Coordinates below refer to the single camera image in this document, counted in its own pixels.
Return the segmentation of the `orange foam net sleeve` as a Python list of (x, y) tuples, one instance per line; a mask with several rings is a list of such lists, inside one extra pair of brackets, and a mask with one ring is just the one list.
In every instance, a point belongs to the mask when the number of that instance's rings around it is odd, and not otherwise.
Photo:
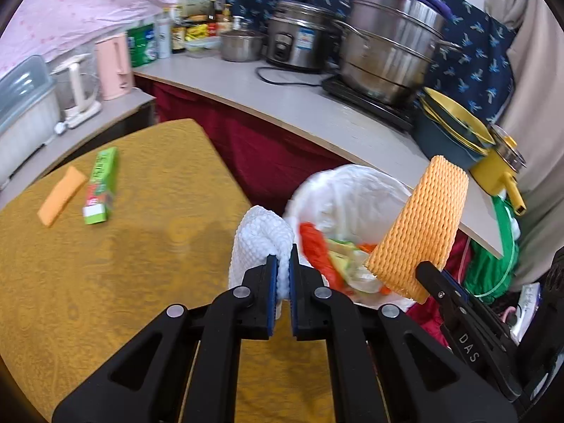
[(412, 195), (383, 240), (371, 252), (366, 268), (390, 291), (424, 304), (429, 293), (416, 268), (430, 262), (442, 270), (463, 215), (468, 176), (443, 156), (430, 160)]

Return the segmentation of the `green yellow snack wrapper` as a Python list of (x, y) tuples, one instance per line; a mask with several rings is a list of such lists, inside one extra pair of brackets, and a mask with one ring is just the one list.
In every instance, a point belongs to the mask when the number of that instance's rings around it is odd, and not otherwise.
[(373, 294), (383, 288), (383, 283), (367, 269), (369, 254), (351, 241), (326, 240), (328, 257), (345, 283), (354, 290)]

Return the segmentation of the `white paper towel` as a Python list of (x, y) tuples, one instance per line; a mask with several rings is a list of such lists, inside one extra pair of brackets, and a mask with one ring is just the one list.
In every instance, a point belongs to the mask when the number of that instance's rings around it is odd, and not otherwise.
[(267, 257), (277, 258), (275, 319), (279, 319), (282, 301), (290, 294), (290, 256), (294, 246), (294, 232), (274, 211), (255, 205), (239, 223), (231, 250), (228, 288), (243, 284), (247, 270), (264, 264)]

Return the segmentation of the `green toothpaste box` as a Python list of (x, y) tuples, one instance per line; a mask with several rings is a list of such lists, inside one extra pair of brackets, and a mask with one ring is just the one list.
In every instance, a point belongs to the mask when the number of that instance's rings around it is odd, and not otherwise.
[(106, 222), (112, 212), (116, 195), (118, 148), (109, 147), (97, 153), (87, 184), (82, 216), (86, 225)]

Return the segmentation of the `green cloth bag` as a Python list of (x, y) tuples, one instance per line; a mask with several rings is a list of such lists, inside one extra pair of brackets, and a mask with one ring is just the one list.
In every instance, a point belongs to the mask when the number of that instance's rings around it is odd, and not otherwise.
[(510, 201), (495, 196), (492, 198), (492, 203), (497, 218), (503, 256), (496, 258), (482, 245), (472, 241), (472, 259), (466, 269), (464, 280), (464, 288), (487, 305), (509, 290), (519, 258), (517, 241), (521, 235)]

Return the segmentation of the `stacked blue yellow basins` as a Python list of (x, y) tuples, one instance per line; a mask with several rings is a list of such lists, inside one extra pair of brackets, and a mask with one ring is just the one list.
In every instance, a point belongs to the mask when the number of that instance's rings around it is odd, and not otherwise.
[(425, 87), (413, 106), (412, 136), (429, 159), (443, 156), (468, 171), (493, 147), (486, 125), (452, 98)]

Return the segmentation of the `black induction cooktop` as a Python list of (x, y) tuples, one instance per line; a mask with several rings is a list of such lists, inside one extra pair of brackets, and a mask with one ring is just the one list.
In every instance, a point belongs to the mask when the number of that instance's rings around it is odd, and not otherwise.
[(329, 96), (362, 110), (370, 117), (380, 120), (398, 131), (410, 133), (413, 130), (414, 120), (409, 113), (399, 111), (373, 97), (355, 91), (344, 83), (339, 74), (323, 79), (321, 88)]

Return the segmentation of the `navy floral cloth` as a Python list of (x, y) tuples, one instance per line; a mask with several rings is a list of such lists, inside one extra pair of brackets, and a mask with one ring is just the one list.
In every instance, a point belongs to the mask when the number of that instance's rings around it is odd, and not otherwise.
[[(226, 0), (236, 16), (250, 19), (264, 31), (280, 0)], [(293, 0), (320, 6), (344, 18), (353, 0)], [(424, 85), (465, 106), (486, 122), (497, 119), (513, 92), (513, 71), (507, 50), (516, 30), (495, 20), (466, 0), (442, 0), (451, 9), (452, 18), (443, 28), (445, 40), (462, 51), (444, 48), (434, 55)]]

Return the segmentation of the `large stainless steamer pot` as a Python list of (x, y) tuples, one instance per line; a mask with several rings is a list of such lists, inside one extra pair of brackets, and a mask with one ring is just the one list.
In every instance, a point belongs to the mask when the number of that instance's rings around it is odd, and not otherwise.
[(340, 75), (360, 94), (397, 105), (423, 85), (433, 55), (462, 47), (443, 38), (446, 18), (421, 0), (353, 0), (343, 32)]

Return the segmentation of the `white box grey lid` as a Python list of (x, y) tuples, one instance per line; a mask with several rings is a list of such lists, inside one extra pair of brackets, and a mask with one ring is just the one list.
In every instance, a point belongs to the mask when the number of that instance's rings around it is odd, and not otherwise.
[(1, 184), (55, 135), (60, 119), (56, 81), (43, 57), (32, 55), (1, 79)]

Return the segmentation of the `pink electric kettle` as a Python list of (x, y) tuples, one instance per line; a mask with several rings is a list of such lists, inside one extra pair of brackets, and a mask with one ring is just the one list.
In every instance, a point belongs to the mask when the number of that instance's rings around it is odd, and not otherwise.
[(98, 40), (94, 50), (102, 98), (108, 101), (129, 94), (134, 81), (125, 33)]

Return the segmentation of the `stainless rice cooker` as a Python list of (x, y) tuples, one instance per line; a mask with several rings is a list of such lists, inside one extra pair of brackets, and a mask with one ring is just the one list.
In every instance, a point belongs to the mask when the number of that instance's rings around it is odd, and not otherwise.
[(268, 20), (267, 62), (290, 70), (320, 73), (337, 43), (333, 12), (280, 0)]

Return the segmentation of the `dark soy sauce bottle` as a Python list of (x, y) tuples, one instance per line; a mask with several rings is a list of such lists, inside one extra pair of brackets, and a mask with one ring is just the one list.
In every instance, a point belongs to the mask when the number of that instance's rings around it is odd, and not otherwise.
[(185, 50), (185, 25), (184, 18), (182, 17), (182, 8), (175, 5), (171, 8), (171, 44), (172, 53), (178, 54)]

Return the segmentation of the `white bottle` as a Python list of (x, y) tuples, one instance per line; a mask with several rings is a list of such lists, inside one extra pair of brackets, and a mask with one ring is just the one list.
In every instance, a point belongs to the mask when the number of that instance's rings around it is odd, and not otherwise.
[(158, 52), (161, 59), (169, 58), (172, 55), (171, 26), (172, 19), (169, 10), (163, 9), (155, 19)]

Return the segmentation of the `white paper carton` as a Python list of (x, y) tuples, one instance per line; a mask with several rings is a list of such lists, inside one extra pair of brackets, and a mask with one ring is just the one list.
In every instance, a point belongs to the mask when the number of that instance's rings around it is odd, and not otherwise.
[(177, 0), (180, 6), (180, 18), (188, 19), (191, 16), (208, 16), (215, 12), (213, 0)]

